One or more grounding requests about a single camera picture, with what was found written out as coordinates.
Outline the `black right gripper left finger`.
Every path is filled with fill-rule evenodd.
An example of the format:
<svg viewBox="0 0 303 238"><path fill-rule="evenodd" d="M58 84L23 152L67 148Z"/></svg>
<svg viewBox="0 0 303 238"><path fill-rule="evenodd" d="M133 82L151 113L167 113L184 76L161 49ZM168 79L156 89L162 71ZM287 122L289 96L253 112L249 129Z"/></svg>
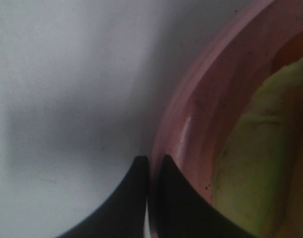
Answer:
<svg viewBox="0 0 303 238"><path fill-rule="evenodd" d="M137 156L109 198L61 238L143 238L149 189L149 161Z"/></svg>

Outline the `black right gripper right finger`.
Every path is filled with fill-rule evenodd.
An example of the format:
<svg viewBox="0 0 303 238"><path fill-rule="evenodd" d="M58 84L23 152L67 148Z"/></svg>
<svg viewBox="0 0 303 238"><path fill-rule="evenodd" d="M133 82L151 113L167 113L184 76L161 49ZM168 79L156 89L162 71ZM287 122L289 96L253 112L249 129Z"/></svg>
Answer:
<svg viewBox="0 0 303 238"><path fill-rule="evenodd" d="M250 238L209 205L165 155L157 185L156 229L160 238Z"/></svg>

